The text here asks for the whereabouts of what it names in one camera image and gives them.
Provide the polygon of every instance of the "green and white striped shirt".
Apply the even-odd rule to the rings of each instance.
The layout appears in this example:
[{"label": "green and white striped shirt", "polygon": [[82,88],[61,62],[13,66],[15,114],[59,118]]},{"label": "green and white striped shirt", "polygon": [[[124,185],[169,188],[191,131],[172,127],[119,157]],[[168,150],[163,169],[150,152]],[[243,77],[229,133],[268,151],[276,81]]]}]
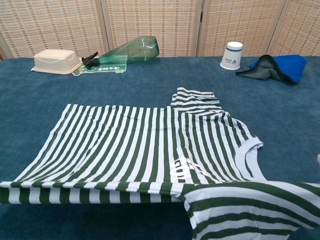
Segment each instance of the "green and white striped shirt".
[{"label": "green and white striped shirt", "polygon": [[164,108],[69,104],[35,160],[0,182],[0,203],[184,201],[199,240],[316,227],[317,185],[266,181],[262,145],[212,92],[180,87]]}]

